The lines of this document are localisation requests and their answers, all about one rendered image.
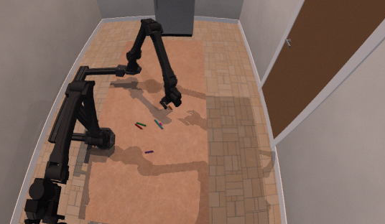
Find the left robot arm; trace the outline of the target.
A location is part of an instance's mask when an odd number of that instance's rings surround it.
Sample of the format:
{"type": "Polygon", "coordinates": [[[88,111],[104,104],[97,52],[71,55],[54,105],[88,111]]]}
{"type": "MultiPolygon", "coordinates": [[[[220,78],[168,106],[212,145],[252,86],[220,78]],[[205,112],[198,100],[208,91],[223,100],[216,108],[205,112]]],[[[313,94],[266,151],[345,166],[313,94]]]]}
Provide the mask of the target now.
{"type": "Polygon", "coordinates": [[[180,100],[182,96],[181,92],[175,87],[177,85],[177,78],[170,66],[170,62],[168,60],[167,53],[162,41],[161,33],[163,33],[163,29],[160,23],[151,18],[141,19],[141,27],[134,45],[131,50],[126,53],[126,59],[129,61],[126,71],[133,73],[136,72],[137,68],[139,67],[139,64],[137,64],[136,60],[139,60],[142,56],[141,47],[146,36],[150,36],[152,38],[154,48],[156,50],[157,57],[162,69],[165,95],[169,96],[166,96],[166,101],[168,103],[172,102],[175,107],[179,107],[180,104],[182,104],[182,101],[180,100]]]}

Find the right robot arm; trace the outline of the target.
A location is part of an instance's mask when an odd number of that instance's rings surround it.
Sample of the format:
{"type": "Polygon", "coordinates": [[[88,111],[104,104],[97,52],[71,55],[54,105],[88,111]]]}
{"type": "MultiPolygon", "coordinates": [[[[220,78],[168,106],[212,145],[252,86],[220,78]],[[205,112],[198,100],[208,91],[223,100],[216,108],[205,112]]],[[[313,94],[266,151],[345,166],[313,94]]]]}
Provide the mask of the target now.
{"type": "Polygon", "coordinates": [[[66,185],[69,178],[70,143],[82,102],[89,128],[87,132],[88,145],[101,148],[109,148],[110,146],[111,131],[100,129],[98,125],[93,98],[95,81],[86,81],[88,80],[82,80],[81,82],[74,80],[67,86],[65,95],[70,97],[62,117],[55,146],[49,161],[47,161],[44,178],[35,178],[34,183],[29,188],[29,196],[32,199],[27,199],[24,208],[28,219],[38,219],[41,215],[50,217],[57,215],[58,202],[55,202],[55,200],[60,200],[61,186],[57,186],[56,183],[66,185]],[[54,202],[49,200],[54,200],[54,202]]]}

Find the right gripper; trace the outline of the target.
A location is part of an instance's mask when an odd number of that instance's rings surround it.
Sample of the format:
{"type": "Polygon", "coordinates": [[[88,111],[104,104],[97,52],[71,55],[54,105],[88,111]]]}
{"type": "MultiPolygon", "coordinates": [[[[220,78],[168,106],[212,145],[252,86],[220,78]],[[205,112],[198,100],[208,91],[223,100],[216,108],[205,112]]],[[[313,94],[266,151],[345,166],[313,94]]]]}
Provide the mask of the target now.
{"type": "Polygon", "coordinates": [[[38,217],[38,219],[34,219],[34,220],[30,220],[30,219],[25,219],[24,220],[24,223],[25,224],[40,224],[40,221],[42,220],[42,223],[46,223],[46,224],[67,224],[67,223],[58,223],[58,220],[61,219],[61,220],[64,220],[65,219],[65,216],[64,215],[56,215],[56,216],[46,216],[46,215],[41,215],[38,217]]]}

